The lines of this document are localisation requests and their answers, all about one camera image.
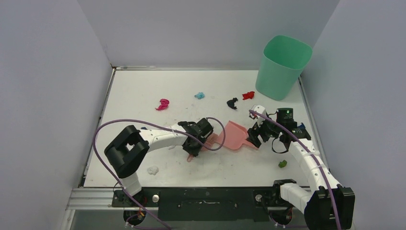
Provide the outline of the pink hand brush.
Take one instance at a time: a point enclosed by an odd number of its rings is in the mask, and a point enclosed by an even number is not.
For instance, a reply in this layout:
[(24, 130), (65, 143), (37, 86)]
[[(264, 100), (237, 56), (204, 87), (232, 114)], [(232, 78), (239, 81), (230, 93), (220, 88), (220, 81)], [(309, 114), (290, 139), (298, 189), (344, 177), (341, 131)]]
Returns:
[[(218, 138), (218, 135), (216, 133), (212, 133), (210, 136), (207, 137), (204, 145), (211, 148), (215, 144), (215, 141), (217, 140), (217, 138)], [(193, 158), (194, 158), (194, 156), (190, 154), (187, 158), (187, 162), (191, 162), (193, 160)]]

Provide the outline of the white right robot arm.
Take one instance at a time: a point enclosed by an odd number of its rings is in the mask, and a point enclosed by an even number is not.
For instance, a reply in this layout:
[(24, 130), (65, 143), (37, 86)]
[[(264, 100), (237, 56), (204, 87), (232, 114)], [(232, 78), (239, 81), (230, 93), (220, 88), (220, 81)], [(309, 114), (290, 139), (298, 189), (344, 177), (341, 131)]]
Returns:
[(293, 118), (292, 108), (279, 108), (276, 119), (270, 118), (265, 107), (255, 105), (249, 117), (255, 124), (248, 130), (248, 142), (259, 148), (268, 140), (278, 140), (284, 153), (290, 153), (300, 166), (309, 184), (304, 190), (292, 179), (277, 180), (271, 200), (281, 206), (290, 203), (300, 210), (310, 230), (349, 230), (352, 227), (355, 194), (344, 187), (323, 163), (304, 124)]

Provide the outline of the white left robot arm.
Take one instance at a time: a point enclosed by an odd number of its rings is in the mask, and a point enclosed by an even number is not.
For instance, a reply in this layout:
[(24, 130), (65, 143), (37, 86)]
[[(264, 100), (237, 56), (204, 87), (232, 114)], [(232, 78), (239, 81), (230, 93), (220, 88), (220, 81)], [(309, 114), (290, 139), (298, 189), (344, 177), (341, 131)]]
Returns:
[(124, 200), (133, 207), (143, 200), (142, 186), (136, 171), (147, 153), (181, 146), (188, 154), (196, 157), (213, 131), (213, 126), (206, 118), (198, 122), (180, 121), (163, 129), (126, 126), (104, 150), (108, 162), (126, 190)]

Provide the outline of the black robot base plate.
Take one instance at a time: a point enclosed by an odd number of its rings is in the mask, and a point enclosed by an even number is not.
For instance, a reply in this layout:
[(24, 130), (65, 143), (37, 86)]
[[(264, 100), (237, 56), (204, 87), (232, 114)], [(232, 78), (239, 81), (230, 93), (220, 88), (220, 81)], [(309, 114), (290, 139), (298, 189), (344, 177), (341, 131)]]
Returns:
[(293, 215), (293, 206), (275, 187), (144, 187), (134, 198), (149, 210), (157, 208), (163, 221), (273, 218), (287, 224)]

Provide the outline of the pink plastic dustpan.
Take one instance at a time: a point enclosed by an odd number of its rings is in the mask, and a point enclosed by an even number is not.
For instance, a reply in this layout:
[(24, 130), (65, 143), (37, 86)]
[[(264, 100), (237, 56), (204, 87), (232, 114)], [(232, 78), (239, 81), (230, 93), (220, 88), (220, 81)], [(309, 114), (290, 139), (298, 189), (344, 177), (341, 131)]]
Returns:
[(242, 146), (247, 146), (249, 148), (257, 149), (255, 145), (253, 145), (251, 142), (247, 141), (248, 138), (248, 130), (233, 122), (233, 121), (228, 121), (228, 123), (225, 126), (225, 131), (222, 131), (217, 138), (215, 139), (215, 143), (222, 144), (223, 139), (225, 137), (225, 141), (223, 144), (223, 147), (226, 147), (230, 150), (237, 151), (239, 150)]

